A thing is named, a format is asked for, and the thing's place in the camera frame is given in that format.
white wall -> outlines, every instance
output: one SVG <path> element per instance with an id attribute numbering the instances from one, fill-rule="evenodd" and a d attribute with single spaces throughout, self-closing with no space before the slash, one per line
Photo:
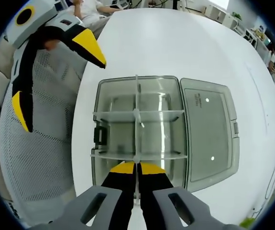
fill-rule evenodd
<path id="1" fill-rule="evenodd" d="M 209 0 L 210 3 L 213 3 L 216 6 L 226 10 L 229 5 L 230 0 Z"/>
<path id="2" fill-rule="evenodd" d="M 266 26 L 265 22 L 262 20 L 261 17 L 258 16 L 257 20 L 256 20 L 256 22 L 254 24 L 254 28 L 259 28 L 260 25 L 263 26 L 264 31 L 267 29 L 267 26 Z"/>
<path id="3" fill-rule="evenodd" d="M 230 0 L 227 11 L 229 13 L 236 12 L 240 14 L 247 28 L 254 28 L 258 19 L 257 14 L 250 8 L 245 0 Z"/>
<path id="4" fill-rule="evenodd" d="M 208 0 L 185 0 L 185 7 L 196 10 L 196 11 L 203 11 L 204 7 L 209 5 Z"/>

penguin-shaped robot arm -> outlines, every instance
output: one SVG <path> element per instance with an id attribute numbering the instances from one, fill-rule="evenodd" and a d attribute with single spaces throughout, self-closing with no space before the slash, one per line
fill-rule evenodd
<path id="1" fill-rule="evenodd" d="M 49 40 L 60 40 L 72 51 L 100 68 L 106 60 L 93 33 L 77 17 L 58 14 L 52 2 L 30 0 L 6 29 L 8 42 L 17 50 L 12 68 L 12 105 L 21 125 L 33 131 L 33 63 L 37 50 Z"/>

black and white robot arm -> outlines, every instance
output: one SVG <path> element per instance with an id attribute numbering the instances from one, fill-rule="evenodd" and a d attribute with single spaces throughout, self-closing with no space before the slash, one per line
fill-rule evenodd
<path id="1" fill-rule="evenodd" d="M 44 0 L 30 0 L 6 29 L 9 43 L 17 48 L 12 68 L 12 105 L 23 128 L 33 131 L 33 63 L 37 50 L 48 40 L 60 40 L 72 51 L 100 68 L 106 60 L 89 29 L 77 17 L 58 14 Z"/>
<path id="2" fill-rule="evenodd" d="M 140 194 L 135 208 L 142 210 L 147 230 L 244 230 L 212 217 L 206 203 L 183 187 L 173 187 L 164 169 L 144 162 L 116 165 L 101 186 L 69 202 L 61 217 L 29 230 L 127 230 L 130 219 L 137 218 L 132 216 L 134 194 Z"/>

person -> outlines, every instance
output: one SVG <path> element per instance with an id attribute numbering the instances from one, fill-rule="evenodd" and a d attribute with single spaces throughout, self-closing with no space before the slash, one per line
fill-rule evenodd
<path id="1" fill-rule="evenodd" d="M 265 34 L 264 34 L 264 27 L 260 25 L 259 28 L 253 30 L 255 34 L 261 39 L 261 41 L 264 41 L 265 39 Z"/>
<path id="2" fill-rule="evenodd" d="M 84 26 L 90 29 L 95 38 L 98 39 L 104 26 L 110 19 L 100 13 L 114 13 L 121 9 L 104 6 L 98 0 L 72 0 L 73 5 L 68 8 L 68 11 L 82 20 Z"/>
<path id="3" fill-rule="evenodd" d="M 269 50 L 269 57 L 268 57 L 266 66 L 267 66 L 268 70 L 270 71 L 270 73 L 274 74 L 275 73 L 275 45 L 273 43 L 270 43 L 267 46 L 267 48 Z"/>

white shirt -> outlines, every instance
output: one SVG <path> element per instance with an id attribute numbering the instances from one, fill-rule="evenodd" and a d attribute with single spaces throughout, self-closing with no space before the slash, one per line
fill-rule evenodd
<path id="1" fill-rule="evenodd" d="M 105 16 L 101 15 L 97 10 L 102 6 L 104 5 L 97 0 L 83 0 L 81 4 L 81 16 L 86 27 L 99 21 L 101 18 L 105 18 Z M 74 13 L 74 6 L 70 6 L 68 11 Z"/>
<path id="2" fill-rule="evenodd" d="M 273 54 L 271 51 L 268 53 L 268 58 L 265 61 L 266 67 L 268 67 L 268 65 L 270 64 L 270 62 L 275 63 L 275 54 Z"/>

